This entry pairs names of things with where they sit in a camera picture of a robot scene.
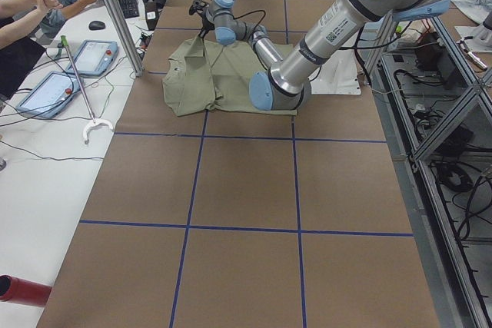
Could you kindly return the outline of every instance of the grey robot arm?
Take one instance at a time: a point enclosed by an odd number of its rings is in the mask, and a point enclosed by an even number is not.
[[[213,0],[201,13],[215,29],[217,41],[250,43],[267,71],[250,80],[252,104],[264,111],[298,108],[311,93],[308,77],[368,22],[392,12],[396,22],[444,13],[450,0],[336,0],[287,56],[278,52],[261,25],[240,22],[232,15],[235,0]]]

